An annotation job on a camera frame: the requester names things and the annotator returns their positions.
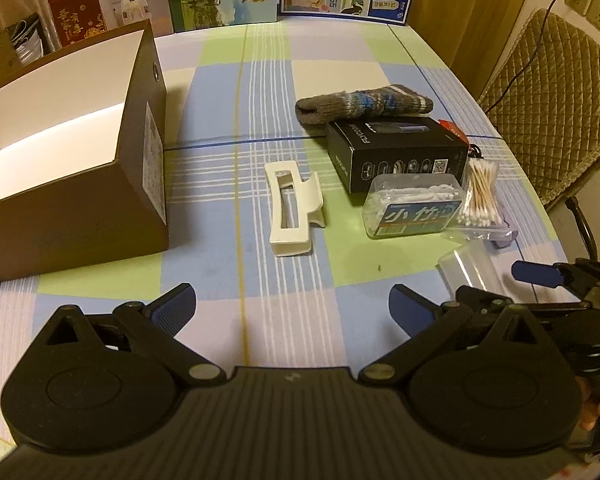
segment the table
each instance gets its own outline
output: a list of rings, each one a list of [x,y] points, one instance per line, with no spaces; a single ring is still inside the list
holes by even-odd
[[[500,163],[499,199],[520,229],[492,251],[519,301],[562,301],[561,290],[514,282],[510,265],[565,256],[538,197],[506,144],[465,88],[408,27],[329,18],[225,27],[156,40],[168,85],[166,173],[171,249],[0,284],[0,391],[51,313],[78,304],[87,314],[152,300],[190,282],[194,319],[177,339],[221,365],[360,368],[405,341],[387,295],[404,283],[448,300],[438,258],[457,247],[441,235],[369,240],[360,203],[343,190],[321,129],[305,130],[296,99],[402,83],[430,96],[432,117],[457,123]],[[325,229],[314,251],[275,258],[264,164],[295,159],[317,171]],[[12,440],[0,414],[0,456]]]

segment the black box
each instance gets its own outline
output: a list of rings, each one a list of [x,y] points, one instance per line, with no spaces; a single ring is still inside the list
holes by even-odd
[[[328,151],[344,187],[367,192],[384,173],[449,173],[462,183],[469,145],[428,117],[328,124]]]

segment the qr code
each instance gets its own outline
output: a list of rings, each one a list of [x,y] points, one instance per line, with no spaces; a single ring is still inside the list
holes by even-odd
[[[379,227],[376,236],[397,236],[401,235],[407,228],[406,225],[392,225],[390,227]]]
[[[446,166],[448,164],[448,158],[437,158],[433,161],[433,170],[431,171],[431,173],[446,173]]]

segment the metal screw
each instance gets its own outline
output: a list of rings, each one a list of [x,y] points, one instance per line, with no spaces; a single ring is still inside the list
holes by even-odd
[[[211,381],[220,375],[221,370],[211,363],[194,365],[189,368],[189,375],[199,381]]]
[[[372,381],[386,381],[395,375],[395,368],[384,363],[369,365],[363,371]]]

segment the brown quilted fabric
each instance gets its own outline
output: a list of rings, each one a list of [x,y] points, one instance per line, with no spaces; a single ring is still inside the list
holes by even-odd
[[[509,59],[485,89],[487,110],[528,62],[546,10],[531,16]],[[489,114],[542,204],[579,189],[600,165],[600,46],[550,14],[538,56]]]

